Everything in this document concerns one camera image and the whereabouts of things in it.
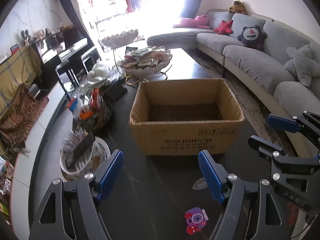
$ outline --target pink star pillow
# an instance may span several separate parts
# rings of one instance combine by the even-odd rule
[[[213,31],[217,32],[217,34],[233,33],[233,31],[230,29],[232,23],[233,20],[230,20],[228,22],[222,20],[220,26],[218,28],[213,29]]]

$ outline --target open cardboard box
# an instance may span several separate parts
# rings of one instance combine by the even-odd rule
[[[224,153],[244,122],[223,79],[141,83],[129,125],[145,155]]]

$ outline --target white plush toy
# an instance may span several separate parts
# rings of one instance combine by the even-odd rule
[[[97,77],[108,78],[112,70],[112,65],[109,62],[98,60],[88,73],[88,81],[94,81]]]

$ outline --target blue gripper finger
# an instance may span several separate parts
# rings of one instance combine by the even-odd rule
[[[300,131],[300,126],[295,120],[282,118],[273,114],[269,114],[267,117],[267,123],[276,130],[284,130],[290,133],[296,133]]]
[[[207,150],[199,152],[198,162],[212,198],[222,205],[226,200],[224,188],[227,183],[227,171],[221,164],[215,163]]]
[[[95,172],[96,179],[94,191],[97,193],[96,201],[100,204],[106,200],[123,166],[123,152],[115,150],[111,157],[102,163]]]

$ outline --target navy round pillow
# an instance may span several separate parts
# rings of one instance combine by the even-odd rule
[[[244,27],[242,30],[241,35],[238,36],[238,40],[241,41],[245,47],[263,50],[263,41],[267,37],[267,34],[261,31],[259,25]]]

